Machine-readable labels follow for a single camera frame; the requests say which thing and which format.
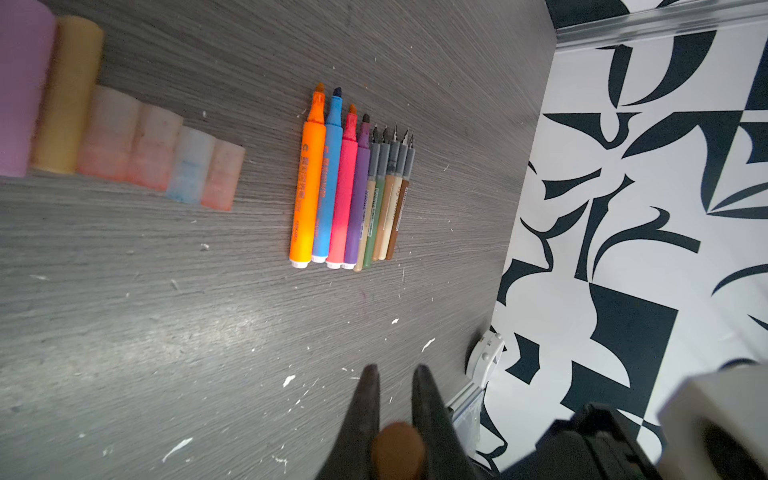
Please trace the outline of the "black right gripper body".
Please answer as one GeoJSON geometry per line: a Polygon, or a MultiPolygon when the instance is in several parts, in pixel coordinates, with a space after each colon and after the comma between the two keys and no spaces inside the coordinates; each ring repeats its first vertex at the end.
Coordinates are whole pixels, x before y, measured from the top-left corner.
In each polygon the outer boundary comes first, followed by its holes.
{"type": "Polygon", "coordinates": [[[631,436],[632,422],[615,408],[588,403],[569,420],[556,420],[535,451],[500,474],[502,479],[659,479],[631,436]]]}

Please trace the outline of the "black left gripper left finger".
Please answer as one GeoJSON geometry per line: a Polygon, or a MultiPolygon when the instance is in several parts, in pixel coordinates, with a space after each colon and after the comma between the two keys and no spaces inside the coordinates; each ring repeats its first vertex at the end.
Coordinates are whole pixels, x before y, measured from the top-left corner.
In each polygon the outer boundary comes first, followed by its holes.
{"type": "Polygon", "coordinates": [[[380,431],[380,375],[367,365],[342,422],[333,448],[317,479],[374,479],[373,441],[380,431]]]}

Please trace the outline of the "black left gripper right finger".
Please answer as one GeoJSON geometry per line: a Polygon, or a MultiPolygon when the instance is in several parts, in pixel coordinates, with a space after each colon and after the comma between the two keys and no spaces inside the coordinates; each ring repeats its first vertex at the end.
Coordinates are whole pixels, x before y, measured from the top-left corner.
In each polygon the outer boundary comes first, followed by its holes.
{"type": "Polygon", "coordinates": [[[425,447],[422,479],[477,479],[425,364],[419,364],[413,373],[411,412],[425,447]]]}

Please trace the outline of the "dark brown marker cap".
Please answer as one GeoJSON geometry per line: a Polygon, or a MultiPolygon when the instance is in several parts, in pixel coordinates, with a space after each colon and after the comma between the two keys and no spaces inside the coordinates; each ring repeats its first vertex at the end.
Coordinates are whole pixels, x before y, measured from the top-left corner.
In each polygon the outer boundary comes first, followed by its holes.
{"type": "Polygon", "coordinates": [[[426,447],[414,426],[395,422],[376,436],[371,458],[377,479],[421,479],[425,470],[426,447]]]}

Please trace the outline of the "purple highlighter pen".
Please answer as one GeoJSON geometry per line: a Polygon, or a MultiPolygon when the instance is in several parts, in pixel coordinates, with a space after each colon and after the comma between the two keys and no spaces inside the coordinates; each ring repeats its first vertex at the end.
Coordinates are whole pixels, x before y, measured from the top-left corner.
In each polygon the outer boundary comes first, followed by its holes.
{"type": "Polygon", "coordinates": [[[368,114],[364,114],[360,133],[358,135],[358,148],[356,155],[353,192],[350,203],[350,214],[348,219],[344,260],[341,264],[341,267],[344,269],[353,269],[357,263],[358,258],[360,231],[365,208],[367,175],[371,155],[370,129],[370,116],[368,114]]]}

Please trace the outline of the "pink red highlighter pen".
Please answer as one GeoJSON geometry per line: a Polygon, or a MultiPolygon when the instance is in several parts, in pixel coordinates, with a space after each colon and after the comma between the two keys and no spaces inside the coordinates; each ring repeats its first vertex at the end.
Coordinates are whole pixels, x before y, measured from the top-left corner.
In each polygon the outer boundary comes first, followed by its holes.
{"type": "Polygon", "coordinates": [[[357,107],[351,104],[342,137],[330,249],[326,259],[326,266],[330,269],[339,269],[344,262],[356,168],[357,121],[357,107]]]}

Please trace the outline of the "green cap cream marker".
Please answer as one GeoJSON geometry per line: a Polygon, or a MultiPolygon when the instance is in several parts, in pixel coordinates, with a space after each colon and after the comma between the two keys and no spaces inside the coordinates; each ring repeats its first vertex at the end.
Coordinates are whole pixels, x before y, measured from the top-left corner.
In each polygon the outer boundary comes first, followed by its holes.
{"type": "Polygon", "coordinates": [[[404,157],[405,157],[405,154],[401,153],[401,148],[407,145],[408,133],[409,133],[409,131],[406,130],[404,135],[402,136],[401,141],[399,142],[400,143],[400,148],[399,148],[398,162],[397,162],[396,171],[395,171],[394,189],[392,191],[392,197],[390,199],[389,209],[388,209],[387,217],[386,217],[386,224],[385,224],[385,227],[384,227],[384,244],[383,244],[383,248],[382,248],[382,251],[381,251],[381,259],[380,260],[384,260],[385,259],[386,253],[387,253],[387,249],[388,249],[388,243],[389,243],[389,240],[390,240],[391,229],[392,229],[392,225],[393,225],[394,209],[395,209],[395,205],[396,205],[396,201],[397,201],[397,196],[398,196],[397,189],[400,186],[400,174],[402,172],[403,162],[404,162],[404,157]]]}

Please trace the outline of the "clear orange pen cap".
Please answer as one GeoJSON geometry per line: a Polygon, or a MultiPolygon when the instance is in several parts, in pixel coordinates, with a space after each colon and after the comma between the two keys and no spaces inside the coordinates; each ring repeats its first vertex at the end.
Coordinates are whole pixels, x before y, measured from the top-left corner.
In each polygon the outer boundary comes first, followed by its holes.
{"type": "Polygon", "coordinates": [[[201,198],[201,205],[230,211],[233,205],[246,150],[220,139],[215,141],[213,156],[201,198]]]}

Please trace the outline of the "orange highlighter pen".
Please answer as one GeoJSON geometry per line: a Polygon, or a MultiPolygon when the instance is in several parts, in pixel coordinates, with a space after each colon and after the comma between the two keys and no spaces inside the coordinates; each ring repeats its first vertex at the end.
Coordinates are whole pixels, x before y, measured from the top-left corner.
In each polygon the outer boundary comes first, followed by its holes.
{"type": "Polygon", "coordinates": [[[289,260],[304,269],[311,262],[326,137],[325,86],[316,86],[302,131],[289,260]]]}

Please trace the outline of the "clear blue pen cap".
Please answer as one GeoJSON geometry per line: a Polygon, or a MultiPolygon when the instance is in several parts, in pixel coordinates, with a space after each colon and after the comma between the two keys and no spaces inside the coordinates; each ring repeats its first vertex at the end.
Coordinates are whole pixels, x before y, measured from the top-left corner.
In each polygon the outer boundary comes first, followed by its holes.
{"type": "Polygon", "coordinates": [[[167,198],[199,205],[216,139],[205,132],[183,126],[175,149],[167,198]]]}

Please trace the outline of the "blue highlighter pen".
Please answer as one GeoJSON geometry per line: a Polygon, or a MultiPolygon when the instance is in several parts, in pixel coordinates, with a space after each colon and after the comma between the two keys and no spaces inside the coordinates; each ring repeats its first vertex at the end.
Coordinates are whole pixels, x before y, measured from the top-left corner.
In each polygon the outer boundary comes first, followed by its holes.
{"type": "Polygon", "coordinates": [[[326,136],[312,250],[313,263],[324,263],[330,251],[330,237],[343,138],[343,127],[341,124],[342,105],[342,88],[336,87],[331,97],[330,110],[325,123],[326,136]]]}

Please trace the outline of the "clear pink pen cap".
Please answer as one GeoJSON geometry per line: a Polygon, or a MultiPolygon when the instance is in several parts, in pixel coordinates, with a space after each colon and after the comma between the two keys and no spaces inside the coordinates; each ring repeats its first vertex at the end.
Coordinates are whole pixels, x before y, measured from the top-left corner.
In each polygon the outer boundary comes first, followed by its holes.
{"type": "Polygon", "coordinates": [[[167,189],[182,125],[183,118],[172,111],[141,105],[127,167],[128,182],[157,191],[167,189]]]}

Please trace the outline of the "gold pen cap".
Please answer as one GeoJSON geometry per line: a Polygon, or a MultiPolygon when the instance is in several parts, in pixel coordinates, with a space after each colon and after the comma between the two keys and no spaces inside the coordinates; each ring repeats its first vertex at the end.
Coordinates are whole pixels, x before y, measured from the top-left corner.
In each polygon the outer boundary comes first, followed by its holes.
{"type": "Polygon", "coordinates": [[[104,31],[78,16],[57,19],[54,53],[31,155],[37,170],[72,174],[99,76],[104,31]]]}

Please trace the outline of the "gold cap brown marker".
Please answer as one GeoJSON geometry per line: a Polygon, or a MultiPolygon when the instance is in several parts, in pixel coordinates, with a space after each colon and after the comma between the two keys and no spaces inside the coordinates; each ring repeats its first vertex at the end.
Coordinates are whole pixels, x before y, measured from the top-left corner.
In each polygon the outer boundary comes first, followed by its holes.
{"type": "Polygon", "coordinates": [[[388,249],[386,253],[386,260],[391,260],[394,256],[395,245],[398,238],[399,222],[402,215],[403,203],[405,201],[407,188],[410,185],[410,176],[412,166],[415,157],[415,148],[413,146],[413,139],[410,139],[408,144],[401,148],[401,153],[405,154],[402,172],[400,174],[400,186],[397,189],[398,197],[394,209],[393,225],[391,229],[390,240],[388,243],[388,249]]]}

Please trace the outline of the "light pink cap brown marker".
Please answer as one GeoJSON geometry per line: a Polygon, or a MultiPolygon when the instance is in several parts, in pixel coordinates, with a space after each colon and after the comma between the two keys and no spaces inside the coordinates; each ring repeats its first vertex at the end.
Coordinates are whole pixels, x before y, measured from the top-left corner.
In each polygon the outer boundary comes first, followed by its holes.
{"type": "Polygon", "coordinates": [[[392,191],[394,189],[395,171],[398,162],[400,143],[397,140],[398,127],[395,127],[392,135],[385,135],[385,140],[389,146],[387,151],[387,168],[385,185],[383,189],[383,196],[381,200],[381,209],[379,215],[378,228],[376,233],[376,239],[373,250],[373,260],[378,261],[381,259],[381,251],[384,244],[384,227],[386,224],[387,212],[389,209],[390,199],[392,197],[392,191]]]}

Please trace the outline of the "pink cap green marker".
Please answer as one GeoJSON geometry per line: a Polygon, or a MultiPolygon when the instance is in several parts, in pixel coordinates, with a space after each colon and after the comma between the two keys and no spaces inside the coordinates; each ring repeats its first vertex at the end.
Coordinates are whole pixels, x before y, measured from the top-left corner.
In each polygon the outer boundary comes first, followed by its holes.
{"type": "Polygon", "coordinates": [[[376,230],[379,223],[380,211],[381,211],[381,197],[384,188],[384,181],[387,171],[387,164],[389,159],[389,149],[391,146],[392,135],[388,128],[385,128],[378,145],[378,157],[377,157],[377,170],[375,176],[375,190],[373,195],[373,203],[371,210],[371,218],[369,222],[368,238],[366,241],[366,249],[364,254],[363,267],[369,268],[373,261],[373,251],[376,241],[376,230]]]}

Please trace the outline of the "gold cap beige marker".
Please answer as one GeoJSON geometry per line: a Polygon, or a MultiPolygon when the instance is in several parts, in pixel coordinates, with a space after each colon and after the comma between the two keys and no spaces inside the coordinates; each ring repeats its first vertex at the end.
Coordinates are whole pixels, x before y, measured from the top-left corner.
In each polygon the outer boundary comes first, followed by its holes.
{"type": "Polygon", "coordinates": [[[360,242],[359,242],[357,262],[353,268],[355,272],[360,272],[363,269],[364,254],[365,254],[365,248],[366,248],[366,243],[368,238],[369,222],[371,218],[371,210],[372,210],[373,197],[374,197],[375,185],[376,185],[379,152],[380,152],[379,133],[378,133],[377,126],[374,126],[374,129],[372,130],[371,136],[370,136],[370,159],[369,159],[369,169],[368,169],[366,191],[365,191],[365,204],[364,204],[364,211],[363,211],[364,216],[363,216],[363,222],[361,224],[361,230],[360,230],[360,242]]]}

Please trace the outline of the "aluminium corner post back right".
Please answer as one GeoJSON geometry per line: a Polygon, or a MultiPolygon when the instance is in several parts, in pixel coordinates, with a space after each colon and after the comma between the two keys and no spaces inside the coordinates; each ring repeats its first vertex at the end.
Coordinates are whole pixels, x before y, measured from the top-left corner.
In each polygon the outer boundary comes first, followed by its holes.
{"type": "Polygon", "coordinates": [[[556,31],[556,50],[597,48],[767,20],[765,1],[688,1],[556,31]]]}

